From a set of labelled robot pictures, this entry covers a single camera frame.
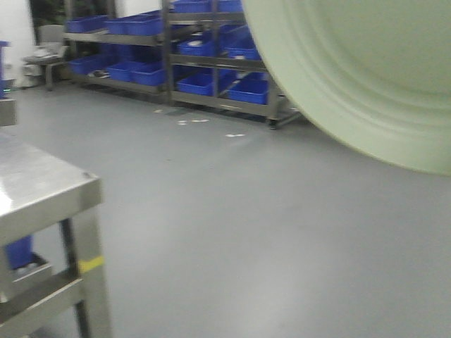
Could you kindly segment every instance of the gray chair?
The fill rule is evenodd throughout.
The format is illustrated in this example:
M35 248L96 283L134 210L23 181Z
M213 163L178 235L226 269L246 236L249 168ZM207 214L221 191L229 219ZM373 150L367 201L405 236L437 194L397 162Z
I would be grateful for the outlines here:
M51 52L51 55L45 57L33 55L23 59L29 65L42 65L45 67L45 82L49 91L53 90L53 68L67 63L66 52L69 47L64 46L63 34L64 26L62 25L39 27L39 46L37 48L45 49Z

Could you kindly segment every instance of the green plastic lid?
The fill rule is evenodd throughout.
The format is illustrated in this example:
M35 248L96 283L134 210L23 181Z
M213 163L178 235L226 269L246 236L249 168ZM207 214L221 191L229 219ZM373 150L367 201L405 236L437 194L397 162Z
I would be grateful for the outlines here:
M244 0L260 53L313 123L365 154L451 174L451 5Z

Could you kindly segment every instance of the epoxy floor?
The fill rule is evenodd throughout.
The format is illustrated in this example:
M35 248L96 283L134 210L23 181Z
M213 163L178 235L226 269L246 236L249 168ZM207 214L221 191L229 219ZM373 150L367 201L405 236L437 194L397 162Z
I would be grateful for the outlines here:
M116 338L449 338L451 178L305 123L270 131L70 84L13 96L5 131L103 178ZM58 269L57 236L35 248ZM70 315L41 337L77 337Z

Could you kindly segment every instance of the yellow tape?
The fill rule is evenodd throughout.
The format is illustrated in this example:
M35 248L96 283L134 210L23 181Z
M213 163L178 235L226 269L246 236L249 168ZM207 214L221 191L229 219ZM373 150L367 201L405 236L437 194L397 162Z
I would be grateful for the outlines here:
M83 275L102 266L104 263L105 258L103 256L96 257L90 261L78 261L78 270L80 271L80 274Z

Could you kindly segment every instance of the table top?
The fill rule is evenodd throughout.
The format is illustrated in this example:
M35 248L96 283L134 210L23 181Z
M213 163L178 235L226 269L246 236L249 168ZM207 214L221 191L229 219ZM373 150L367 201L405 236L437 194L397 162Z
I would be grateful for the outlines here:
M97 176L0 133L0 245L99 203Z

